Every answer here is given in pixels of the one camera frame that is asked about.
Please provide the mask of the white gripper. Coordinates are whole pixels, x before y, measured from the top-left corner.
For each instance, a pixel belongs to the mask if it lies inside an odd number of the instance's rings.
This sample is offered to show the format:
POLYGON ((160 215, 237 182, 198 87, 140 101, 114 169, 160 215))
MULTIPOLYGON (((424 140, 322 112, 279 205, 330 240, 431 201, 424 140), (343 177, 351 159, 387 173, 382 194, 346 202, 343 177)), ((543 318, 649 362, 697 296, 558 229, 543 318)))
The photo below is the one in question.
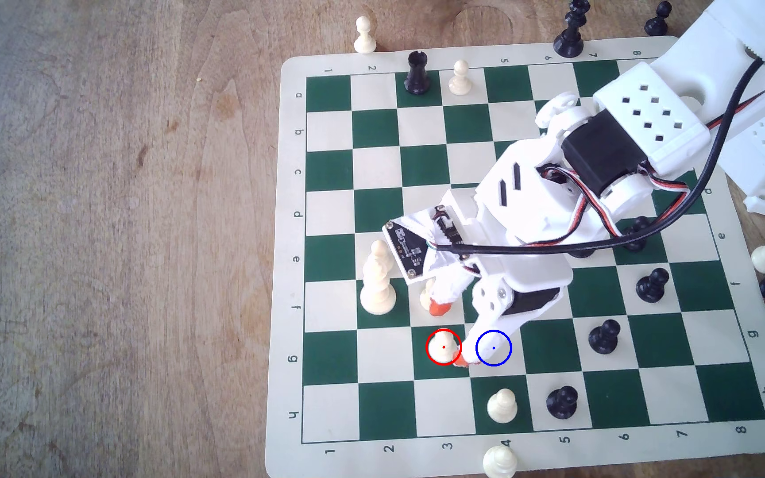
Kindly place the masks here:
POLYGON ((506 149, 475 190, 448 190, 424 211, 428 312, 446 314, 469 285, 478 319, 457 366, 492 362, 517 331, 563 298, 572 272, 550 246, 610 237, 611 210, 564 164, 556 142, 506 149))

